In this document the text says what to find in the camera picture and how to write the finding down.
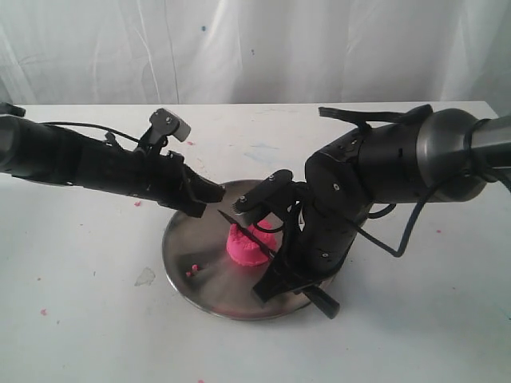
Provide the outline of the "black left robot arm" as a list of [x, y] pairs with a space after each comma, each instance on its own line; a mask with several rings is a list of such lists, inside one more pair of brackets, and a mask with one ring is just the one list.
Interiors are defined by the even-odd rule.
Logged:
[[75, 132], [72, 123], [37, 123], [25, 114], [1, 104], [1, 171], [14, 178], [152, 200], [195, 218], [224, 197], [224, 188], [195, 173], [181, 154], [162, 155], [169, 137], [184, 142], [191, 132], [167, 109], [151, 115], [132, 151], [119, 145], [115, 129], [105, 128], [105, 139], [97, 140]]

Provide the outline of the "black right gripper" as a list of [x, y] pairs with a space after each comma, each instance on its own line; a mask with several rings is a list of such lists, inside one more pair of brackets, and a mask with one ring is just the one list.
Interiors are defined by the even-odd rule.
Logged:
[[331, 202], [329, 206], [315, 197], [302, 198], [304, 228], [291, 241], [289, 263], [275, 256], [252, 287], [262, 303], [322, 282], [340, 270], [356, 236], [348, 222], [359, 217], [359, 196]]

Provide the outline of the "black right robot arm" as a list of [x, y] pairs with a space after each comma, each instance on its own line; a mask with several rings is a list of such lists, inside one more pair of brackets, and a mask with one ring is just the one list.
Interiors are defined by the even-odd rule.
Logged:
[[423, 105], [406, 113], [361, 113], [321, 108], [321, 116], [353, 129], [316, 151], [302, 183], [277, 172], [256, 189], [260, 206], [283, 223], [283, 241], [254, 285], [263, 302], [288, 292], [305, 294], [323, 310], [337, 304], [320, 289], [344, 264], [363, 224], [395, 205], [414, 205], [401, 257], [424, 206], [465, 202], [492, 182], [509, 185], [510, 119], [477, 119], [460, 109]]

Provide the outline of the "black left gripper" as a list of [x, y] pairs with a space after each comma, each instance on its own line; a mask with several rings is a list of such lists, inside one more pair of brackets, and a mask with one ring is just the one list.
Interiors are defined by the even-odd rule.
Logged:
[[219, 203], [225, 188], [194, 172], [176, 152], [141, 157], [141, 168], [131, 196], [152, 200], [160, 206], [200, 218], [207, 203]]

